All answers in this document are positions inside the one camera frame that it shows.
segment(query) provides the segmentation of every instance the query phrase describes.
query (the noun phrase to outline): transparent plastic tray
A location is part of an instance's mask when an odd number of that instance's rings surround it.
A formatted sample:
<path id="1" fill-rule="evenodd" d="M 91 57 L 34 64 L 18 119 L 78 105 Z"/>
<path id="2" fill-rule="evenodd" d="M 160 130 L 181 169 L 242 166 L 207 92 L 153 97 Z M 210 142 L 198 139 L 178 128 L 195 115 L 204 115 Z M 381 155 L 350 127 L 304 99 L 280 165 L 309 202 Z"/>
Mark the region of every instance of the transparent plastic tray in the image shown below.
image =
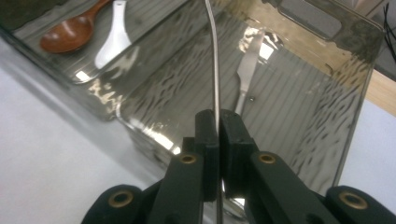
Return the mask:
<path id="1" fill-rule="evenodd" d="M 263 42 L 271 52 L 258 61 L 242 118 L 260 150 L 324 193 L 342 170 L 382 32 L 335 2 L 307 2 L 293 11 L 302 2 L 232 1 L 216 17 L 221 107 L 234 110 L 236 70 L 263 29 L 274 45 Z M 211 57 L 206 26 L 118 106 L 139 148 L 164 166 L 194 136 L 195 114 L 212 106 Z"/>
<path id="2" fill-rule="evenodd" d="M 97 69 L 93 60 L 110 30 L 111 4 L 96 16 L 94 33 L 86 46 L 66 54 L 52 54 L 39 47 L 41 36 L 53 25 L 87 10 L 96 0 L 67 0 L 60 5 L 53 2 L 52 8 L 37 12 L 38 17 L 18 29 L 7 29 L 2 21 L 0 35 L 101 119 L 111 119 L 124 96 L 149 78 L 206 23 L 199 1 L 129 0 L 125 29 L 132 45 Z"/>

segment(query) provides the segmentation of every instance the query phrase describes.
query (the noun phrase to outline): thin metal wire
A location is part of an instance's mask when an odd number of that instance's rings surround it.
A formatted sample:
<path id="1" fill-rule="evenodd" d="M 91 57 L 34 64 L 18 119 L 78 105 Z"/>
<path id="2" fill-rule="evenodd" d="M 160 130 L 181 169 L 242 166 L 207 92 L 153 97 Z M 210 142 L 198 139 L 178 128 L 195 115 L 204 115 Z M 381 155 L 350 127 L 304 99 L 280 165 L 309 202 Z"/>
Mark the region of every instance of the thin metal wire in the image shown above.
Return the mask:
<path id="1" fill-rule="evenodd" d="M 213 49 L 213 111 L 215 113 L 216 131 L 219 134 L 219 117 L 220 117 L 220 92 L 219 92 L 219 47 L 218 36 L 216 33 L 215 18 L 213 17 L 212 7 L 209 0 L 205 0 L 206 14 L 210 23 L 212 49 Z"/>
<path id="2" fill-rule="evenodd" d="M 209 0 L 205 0 L 205 7 L 206 7 L 206 15 L 209 19 L 210 30 L 211 30 L 211 37 L 212 37 L 212 47 L 213 47 L 213 112 L 215 114 L 215 122 L 216 122 L 216 132 L 219 136 L 219 120 L 220 120 L 220 84 L 219 84 L 219 47 L 218 47 L 218 36 L 216 31 L 216 24 L 215 18 L 213 17 L 212 7 L 210 6 Z M 223 223 L 222 211 L 223 211 L 223 204 L 222 204 L 222 187 L 221 187 L 221 180 L 218 183 L 218 190 L 217 190 L 217 199 L 216 199 L 216 206 L 215 207 L 215 214 L 216 214 L 216 222 L 217 224 Z"/>

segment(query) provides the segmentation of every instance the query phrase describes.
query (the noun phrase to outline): brass screw insert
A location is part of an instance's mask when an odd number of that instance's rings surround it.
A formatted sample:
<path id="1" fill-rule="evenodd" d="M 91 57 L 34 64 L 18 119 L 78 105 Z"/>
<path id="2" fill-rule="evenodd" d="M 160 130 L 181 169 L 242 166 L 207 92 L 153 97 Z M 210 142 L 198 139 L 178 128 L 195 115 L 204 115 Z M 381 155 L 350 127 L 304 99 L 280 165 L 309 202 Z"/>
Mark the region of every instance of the brass screw insert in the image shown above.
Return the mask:
<path id="1" fill-rule="evenodd" d="M 129 190 L 119 190 L 113 193 L 108 199 L 108 204 L 115 208 L 121 208 L 134 199 L 134 195 Z"/>
<path id="2" fill-rule="evenodd" d="M 259 156 L 259 159 L 260 159 L 260 161 L 267 163 L 267 164 L 273 164 L 276 161 L 275 157 L 271 156 L 270 154 L 261 154 Z"/>
<path id="3" fill-rule="evenodd" d="M 339 198 L 344 204 L 355 209 L 362 210 L 368 207 L 367 202 L 361 196 L 349 191 L 341 192 Z"/>
<path id="4" fill-rule="evenodd" d="M 180 158 L 180 160 L 181 162 L 186 164 L 195 163 L 197 161 L 197 159 L 192 155 L 184 155 Z"/>

